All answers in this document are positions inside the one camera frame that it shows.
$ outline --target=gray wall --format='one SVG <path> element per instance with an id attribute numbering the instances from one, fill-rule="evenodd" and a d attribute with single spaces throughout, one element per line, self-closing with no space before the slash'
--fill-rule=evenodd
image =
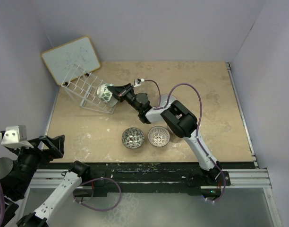
<path id="1" fill-rule="evenodd" d="M 232 61 L 265 0 L 31 0 L 54 46 L 89 35 L 103 61 Z"/>
<path id="2" fill-rule="evenodd" d="M 232 63 L 260 167 L 289 227 L 289 0 L 270 0 Z"/>
<path id="3" fill-rule="evenodd" d="M 0 130 L 25 124 L 45 132 L 57 86 L 40 54 L 51 45 L 28 0 L 0 0 Z M 0 157 L 10 155 L 0 145 Z"/>

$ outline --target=white cup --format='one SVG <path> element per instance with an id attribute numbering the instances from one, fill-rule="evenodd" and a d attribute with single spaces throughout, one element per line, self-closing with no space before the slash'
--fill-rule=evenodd
<path id="1" fill-rule="evenodd" d="M 97 96 L 101 101 L 107 104 L 109 107 L 116 105 L 118 100 L 112 96 L 112 92 L 107 89 L 107 86 L 113 86 L 113 84 L 102 84 L 97 88 Z"/>

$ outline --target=purple cable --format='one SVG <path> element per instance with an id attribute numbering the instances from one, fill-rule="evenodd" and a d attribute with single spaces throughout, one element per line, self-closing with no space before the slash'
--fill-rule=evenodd
<path id="1" fill-rule="evenodd" d="M 73 195 L 73 199 L 75 200 L 75 202 L 83 205 L 84 207 L 87 207 L 87 208 L 92 209 L 92 210 L 95 210 L 95 211 L 109 211 L 109 210 L 112 210 L 112 209 L 114 209 L 115 207 L 118 206 L 118 204 L 119 204 L 120 201 L 121 201 L 121 197 L 122 197 L 120 186 L 118 185 L 118 183 L 117 183 L 116 181 L 114 181 L 114 180 L 111 179 L 111 178 L 101 177 L 101 178 L 95 178 L 95 179 L 93 179 L 93 180 L 90 180 L 90 181 L 87 181 L 87 182 L 85 182 L 85 183 L 82 183 L 80 186 L 83 186 L 83 185 L 85 185 L 85 184 L 88 184 L 88 183 L 91 183 L 91 182 L 94 182 L 94 181 L 99 181 L 99 180 L 112 181 L 112 182 L 115 183 L 115 185 L 118 187 L 118 190 L 119 190 L 119 199 L 118 199 L 118 201 L 115 203 L 114 206 L 112 206 L 112 207 L 110 207 L 110 208 L 107 208 L 107 209 L 98 209 L 98 208 L 90 207 L 90 206 L 88 206 L 87 204 L 84 204 L 84 203 L 78 201 L 78 200 L 76 199 L 76 197 L 75 197 L 74 194 L 72 194 L 72 195 Z"/>
<path id="2" fill-rule="evenodd" d="M 158 89 L 158 93 L 159 93 L 159 105 L 158 106 L 154 106 L 154 107 L 159 107 L 160 106 L 160 99 L 161 99 L 161 96 L 162 96 L 162 94 L 161 94 L 161 92 L 160 92 L 160 89 L 159 89 L 159 86 L 158 86 L 158 84 L 156 83 L 156 81 L 154 81 L 154 80 L 152 80 L 152 79 L 145 79 L 144 81 L 149 81 L 149 82 L 153 82 L 154 84 L 156 84 L 156 86 L 157 86 L 157 89 Z"/>
<path id="3" fill-rule="evenodd" d="M 174 91 L 175 88 L 177 88 L 177 87 L 179 87 L 179 86 L 181 86 L 181 85 L 187 85 L 187 86 L 191 87 L 191 88 L 196 92 L 196 94 L 197 94 L 197 96 L 198 96 L 199 105 L 200 105 L 200 115 L 199 115 L 198 125 L 197 125 L 197 129 L 196 129 L 196 138 L 197 138 L 198 144 L 200 145 L 200 147 L 202 148 L 202 150 L 204 151 L 204 153 L 209 157 L 209 154 L 208 154 L 207 151 L 204 149 L 202 143 L 200 142 L 200 140 L 199 140 L 199 138 L 198 138 L 199 126 L 200 126 L 201 119 L 202 119 L 202 100 L 201 100 L 201 97 L 200 97 L 199 92 L 197 91 L 197 89 L 196 89 L 193 85 L 190 85 L 190 84 L 188 84 L 188 83 L 181 83 L 181 84 L 175 85 L 175 86 L 172 88 L 172 90 L 170 91 L 170 93 L 169 93 L 169 96 L 168 96 L 168 100 L 167 100 L 166 105 L 165 105 L 164 107 L 155 108 L 154 110 L 160 110 L 160 109 L 163 109 L 163 108 L 167 107 L 167 105 L 169 104 L 169 100 L 170 100 L 170 96 L 171 96 L 172 92 Z M 222 169 L 220 169 L 220 167 L 217 165 L 217 163 L 216 163 L 211 157 L 209 157 L 209 159 L 210 159 L 210 160 L 212 161 L 212 163 L 216 166 L 216 168 L 220 171 L 220 174 L 221 174 L 221 176 L 222 176 L 222 178 L 223 178 L 223 190 L 222 190 L 222 193 L 221 193 L 221 195 L 220 195 L 217 199 L 215 199 L 215 200 L 212 201 L 212 202 L 217 202 L 219 199 L 221 199 L 221 197 L 224 195 L 224 192 L 225 192 L 225 187 L 226 187 L 225 175 L 224 175 Z"/>
<path id="4" fill-rule="evenodd" d="M 3 224 L 5 215 L 5 201 L 4 201 L 4 193 L 0 182 L 0 227 Z"/>

